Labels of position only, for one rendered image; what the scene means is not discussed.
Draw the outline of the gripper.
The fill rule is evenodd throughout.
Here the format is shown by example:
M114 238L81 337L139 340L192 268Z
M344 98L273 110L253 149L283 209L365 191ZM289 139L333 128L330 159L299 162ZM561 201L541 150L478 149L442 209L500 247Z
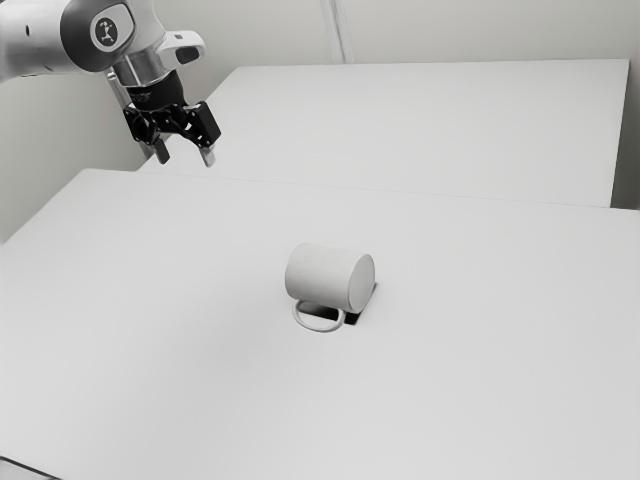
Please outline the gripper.
M133 139L154 150L160 164L170 154L157 123L165 123L165 132L179 135L198 147L206 167L215 163L214 146L221 129L206 101L187 105L184 88L177 72L143 87L127 87L130 103L123 114Z

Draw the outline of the white mug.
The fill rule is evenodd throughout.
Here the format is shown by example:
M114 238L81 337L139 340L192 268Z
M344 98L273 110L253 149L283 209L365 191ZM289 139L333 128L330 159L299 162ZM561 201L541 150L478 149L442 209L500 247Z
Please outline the white mug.
M341 328L349 314L361 313L376 282L371 255L352 250L301 243L290 254L285 269L285 289L295 300L292 316L301 327L317 333ZM300 306L312 303L338 312L333 326L317 328L300 316Z

